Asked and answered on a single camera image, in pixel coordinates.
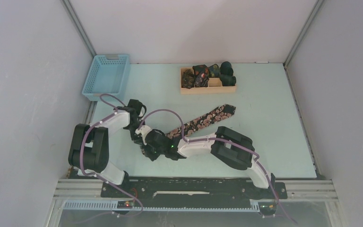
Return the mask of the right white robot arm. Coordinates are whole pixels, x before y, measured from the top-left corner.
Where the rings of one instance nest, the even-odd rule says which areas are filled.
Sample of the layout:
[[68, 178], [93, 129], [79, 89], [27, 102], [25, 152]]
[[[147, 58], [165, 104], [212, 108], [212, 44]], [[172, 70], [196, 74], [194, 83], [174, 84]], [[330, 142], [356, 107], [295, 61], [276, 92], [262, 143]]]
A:
[[144, 156], [152, 161], [159, 156], [177, 161], [211, 154], [230, 168], [247, 171], [260, 197], [267, 198], [275, 191], [271, 173], [259, 162], [252, 140], [227, 127], [218, 127], [207, 136], [170, 139], [162, 131], [143, 125], [135, 130], [135, 137]]

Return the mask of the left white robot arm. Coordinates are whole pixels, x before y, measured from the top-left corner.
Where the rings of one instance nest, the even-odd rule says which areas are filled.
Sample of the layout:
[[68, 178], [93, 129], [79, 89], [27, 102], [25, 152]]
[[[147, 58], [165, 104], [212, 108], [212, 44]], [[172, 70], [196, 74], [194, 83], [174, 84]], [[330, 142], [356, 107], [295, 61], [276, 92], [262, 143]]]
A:
[[80, 169], [85, 176], [104, 178], [104, 181], [113, 183], [112, 191], [119, 197], [125, 197], [130, 192], [130, 183], [126, 171], [117, 168], [110, 160], [109, 136], [119, 130], [128, 130], [131, 140], [143, 144], [143, 139], [135, 131], [141, 123], [147, 108], [140, 101], [131, 99], [127, 106], [114, 108], [113, 113], [99, 122], [88, 125], [76, 125], [69, 149], [68, 163]]

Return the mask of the rose patterned necktie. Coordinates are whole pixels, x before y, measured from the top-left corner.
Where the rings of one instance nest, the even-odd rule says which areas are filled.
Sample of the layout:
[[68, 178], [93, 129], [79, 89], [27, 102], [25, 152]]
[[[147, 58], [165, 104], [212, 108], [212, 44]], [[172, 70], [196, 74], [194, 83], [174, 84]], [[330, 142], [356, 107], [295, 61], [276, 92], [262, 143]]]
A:
[[[218, 123], [222, 120], [232, 117], [235, 114], [236, 107], [229, 104], [224, 104], [216, 107], [212, 111], [194, 119], [184, 124], [184, 135], [191, 136], [197, 131], [204, 129], [210, 125]], [[170, 139], [181, 139], [182, 138], [182, 128], [181, 126], [173, 129], [172, 131], [165, 134]], [[140, 146], [142, 154], [152, 161], [155, 161], [160, 154], [154, 154], [152, 148], [146, 145]]]

